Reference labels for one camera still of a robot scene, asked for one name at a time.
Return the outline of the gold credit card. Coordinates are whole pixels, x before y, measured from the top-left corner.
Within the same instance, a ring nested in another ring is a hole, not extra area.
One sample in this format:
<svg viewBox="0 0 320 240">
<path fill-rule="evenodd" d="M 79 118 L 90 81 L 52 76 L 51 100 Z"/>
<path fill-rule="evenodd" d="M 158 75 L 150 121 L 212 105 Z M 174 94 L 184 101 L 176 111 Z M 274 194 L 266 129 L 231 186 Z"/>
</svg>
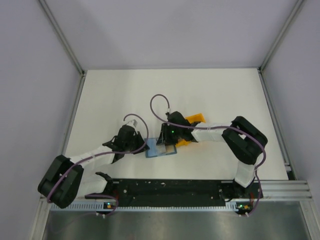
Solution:
<svg viewBox="0 0 320 240">
<path fill-rule="evenodd" d="M 177 149 L 175 146 L 166 146 L 166 155 L 174 155 L 177 153 Z"/>
</svg>

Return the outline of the blue leather card holder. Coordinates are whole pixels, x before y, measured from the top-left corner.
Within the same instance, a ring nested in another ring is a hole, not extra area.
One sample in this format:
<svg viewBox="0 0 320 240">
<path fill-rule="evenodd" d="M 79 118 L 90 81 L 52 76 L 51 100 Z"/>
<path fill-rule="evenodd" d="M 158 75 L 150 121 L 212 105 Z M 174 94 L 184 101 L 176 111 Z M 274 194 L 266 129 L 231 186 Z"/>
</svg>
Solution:
<svg viewBox="0 0 320 240">
<path fill-rule="evenodd" d="M 175 145 L 157 145 L 157 141 L 158 138 L 149 138 L 147 140 L 147 146 L 149 149 L 145 152 L 146 158 L 157 158 L 177 154 L 177 148 Z"/>
</svg>

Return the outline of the orange plastic card stand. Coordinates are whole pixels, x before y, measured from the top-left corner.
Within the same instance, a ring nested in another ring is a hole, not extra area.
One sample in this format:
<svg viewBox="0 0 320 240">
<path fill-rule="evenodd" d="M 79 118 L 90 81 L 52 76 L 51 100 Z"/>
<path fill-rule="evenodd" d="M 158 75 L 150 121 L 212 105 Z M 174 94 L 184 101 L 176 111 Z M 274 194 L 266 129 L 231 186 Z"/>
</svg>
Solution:
<svg viewBox="0 0 320 240">
<path fill-rule="evenodd" d="M 200 123 L 205 123 L 206 120 L 203 116 L 202 113 L 198 113 L 198 114 L 194 114 L 194 115 L 191 115 L 191 116 L 187 116 L 185 117 L 185 119 L 190 123 L 190 124 L 193 124 L 195 122 L 200 122 Z M 179 139 L 178 140 L 178 143 L 175 145 L 177 148 L 179 147 L 182 147 L 182 146 L 187 146 L 191 143 L 191 141 L 186 141 L 184 139 Z"/>
</svg>

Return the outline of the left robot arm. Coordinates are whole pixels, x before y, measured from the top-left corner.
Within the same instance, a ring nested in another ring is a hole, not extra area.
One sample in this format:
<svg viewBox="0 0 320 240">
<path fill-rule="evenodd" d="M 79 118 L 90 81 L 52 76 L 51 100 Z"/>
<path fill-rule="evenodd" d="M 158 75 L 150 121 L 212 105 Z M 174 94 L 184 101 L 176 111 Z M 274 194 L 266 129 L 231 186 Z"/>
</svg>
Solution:
<svg viewBox="0 0 320 240">
<path fill-rule="evenodd" d="M 98 194 L 109 198 L 114 191 L 110 178 L 102 167 L 118 162 L 125 155 L 138 154 L 149 149 L 137 122 L 124 124 L 110 141 L 78 156 L 57 156 L 40 181 L 37 190 L 59 208 L 68 207 L 76 198 Z"/>
</svg>

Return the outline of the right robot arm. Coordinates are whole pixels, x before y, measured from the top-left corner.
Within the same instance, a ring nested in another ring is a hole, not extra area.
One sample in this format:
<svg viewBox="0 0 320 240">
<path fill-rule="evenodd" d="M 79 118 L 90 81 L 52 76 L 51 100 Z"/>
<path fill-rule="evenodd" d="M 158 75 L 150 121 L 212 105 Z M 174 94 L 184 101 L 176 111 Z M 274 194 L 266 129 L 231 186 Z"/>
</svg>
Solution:
<svg viewBox="0 0 320 240">
<path fill-rule="evenodd" d="M 226 143 L 238 159 L 233 192 L 245 198 L 252 191 L 256 162 L 264 153 L 267 137 L 243 116 L 237 116 L 231 123 L 223 125 L 206 123 L 202 114 L 188 119 L 174 111 L 166 113 L 167 120 L 161 125 L 156 142 L 160 145 L 179 145 L 181 142 L 221 142 Z"/>
</svg>

